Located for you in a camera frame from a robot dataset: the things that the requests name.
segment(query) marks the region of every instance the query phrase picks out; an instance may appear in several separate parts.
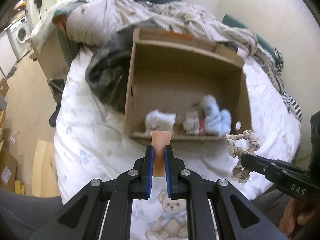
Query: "beige scrunchie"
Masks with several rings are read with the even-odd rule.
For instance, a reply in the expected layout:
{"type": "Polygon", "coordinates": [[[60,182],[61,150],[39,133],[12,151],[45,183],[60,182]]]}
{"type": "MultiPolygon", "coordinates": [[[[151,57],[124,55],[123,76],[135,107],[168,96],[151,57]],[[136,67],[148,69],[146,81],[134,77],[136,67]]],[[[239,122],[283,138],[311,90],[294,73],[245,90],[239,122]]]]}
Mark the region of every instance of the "beige scrunchie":
{"type": "Polygon", "coordinates": [[[249,173],[251,172],[251,170],[244,168],[241,165],[240,158],[245,154],[255,155],[254,152],[260,148],[259,138],[255,133],[251,132],[250,130],[246,130],[238,135],[227,134],[226,140],[229,144],[230,156],[232,156],[233,158],[238,157],[239,159],[238,164],[232,170],[231,178],[235,181],[238,181],[238,183],[246,183],[250,178],[249,173]],[[240,139],[249,141],[250,145],[247,149],[244,147],[236,147],[236,140],[240,139]]]}

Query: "washing machine door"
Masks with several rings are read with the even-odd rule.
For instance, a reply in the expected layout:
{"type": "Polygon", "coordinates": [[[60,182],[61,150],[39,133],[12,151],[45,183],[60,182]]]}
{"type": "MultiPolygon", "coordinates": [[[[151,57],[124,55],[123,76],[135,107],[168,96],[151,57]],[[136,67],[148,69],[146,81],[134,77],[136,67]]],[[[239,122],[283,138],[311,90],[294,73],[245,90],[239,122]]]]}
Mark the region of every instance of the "washing machine door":
{"type": "Polygon", "coordinates": [[[25,43],[28,36],[26,31],[26,26],[20,26],[16,34],[17,34],[17,42],[19,44],[25,43]]]}

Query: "teddy bear face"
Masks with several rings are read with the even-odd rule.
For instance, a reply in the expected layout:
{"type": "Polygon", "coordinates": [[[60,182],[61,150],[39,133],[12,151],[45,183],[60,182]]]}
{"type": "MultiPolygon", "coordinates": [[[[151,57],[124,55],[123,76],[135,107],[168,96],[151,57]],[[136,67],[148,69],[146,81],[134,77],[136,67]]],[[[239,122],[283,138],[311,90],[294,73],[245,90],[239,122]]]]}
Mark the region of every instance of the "teddy bear face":
{"type": "Polygon", "coordinates": [[[169,214],[177,214],[186,209],[186,201],[184,199],[172,200],[166,194],[162,202],[162,208],[169,214]]]}

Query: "washing machine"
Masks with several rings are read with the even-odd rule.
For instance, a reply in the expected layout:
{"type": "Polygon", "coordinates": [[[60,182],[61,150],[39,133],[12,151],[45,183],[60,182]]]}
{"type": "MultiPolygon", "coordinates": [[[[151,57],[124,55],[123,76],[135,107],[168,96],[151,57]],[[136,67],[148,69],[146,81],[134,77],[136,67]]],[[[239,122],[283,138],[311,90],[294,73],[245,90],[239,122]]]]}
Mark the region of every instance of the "washing machine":
{"type": "Polygon", "coordinates": [[[12,50],[17,58],[17,61],[19,61],[31,48],[29,46],[30,43],[26,41],[30,36],[27,17],[24,16],[12,24],[8,28],[7,33],[12,50]]]}

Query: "human hand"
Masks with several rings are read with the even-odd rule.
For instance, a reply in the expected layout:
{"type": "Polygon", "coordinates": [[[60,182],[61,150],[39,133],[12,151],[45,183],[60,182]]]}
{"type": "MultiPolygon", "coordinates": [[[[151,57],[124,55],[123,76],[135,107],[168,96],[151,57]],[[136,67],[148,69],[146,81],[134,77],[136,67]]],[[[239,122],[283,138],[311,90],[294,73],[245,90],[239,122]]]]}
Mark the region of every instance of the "human hand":
{"type": "Polygon", "coordinates": [[[306,225],[317,213],[318,208],[319,205],[305,205],[304,202],[298,202],[292,198],[284,210],[284,216],[280,220],[279,229],[286,236],[290,236],[295,229],[296,223],[302,226],[306,225]]]}

